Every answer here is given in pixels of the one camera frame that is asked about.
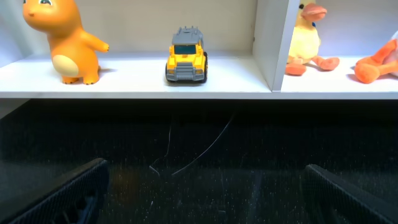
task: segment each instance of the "gray truck roof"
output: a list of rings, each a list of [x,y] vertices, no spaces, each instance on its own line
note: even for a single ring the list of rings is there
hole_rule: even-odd
[[[199,40],[203,41],[203,34],[198,28],[179,28],[178,32],[173,35],[173,45],[197,44]]]

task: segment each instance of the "dark floor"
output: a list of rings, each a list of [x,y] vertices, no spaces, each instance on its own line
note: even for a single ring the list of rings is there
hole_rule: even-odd
[[[0,200],[103,157],[98,223],[308,223],[307,164],[398,206],[396,105],[31,100],[0,120]]]

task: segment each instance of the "truck windshield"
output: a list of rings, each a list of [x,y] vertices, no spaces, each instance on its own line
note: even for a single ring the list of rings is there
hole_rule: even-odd
[[[194,45],[174,45],[175,54],[196,54],[197,50]]]

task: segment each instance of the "yellow duck plush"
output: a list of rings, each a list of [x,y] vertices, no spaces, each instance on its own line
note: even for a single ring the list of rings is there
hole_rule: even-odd
[[[338,58],[324,59],[318,56],[321,40],[314,22],[323,19],[326,13],[327,10],[317,5],[315,0],[300,1],[292,42],[290,43],[286,74],[303,75],[307,70],[304,64],[311,61],[326,71],[332,71],[339,65],[340,60]]]

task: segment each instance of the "stuffed animal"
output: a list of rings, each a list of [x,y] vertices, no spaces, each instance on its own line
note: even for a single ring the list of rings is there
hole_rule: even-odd
[[[301,0],[297,20],[290,44],[286,74],[303,75],[307,70],[304,64],[313,61],[322,70],[334,70],[340,63],[338,58],[324,59],[318,56],[321,40],[315,22],[326,15],[327,10],[316,4],[315,0]]]
[[[95,50],[107,52],[109,45],[83,29],[73,0],[24,0],[23,16],[33,29],[47,34],[52,64],[64,83],[99,80]]]
[[[376,54],[363,58],[356,63],[355,76],[369,84],[381,75],[392,74],[398,77],[398,32]]]

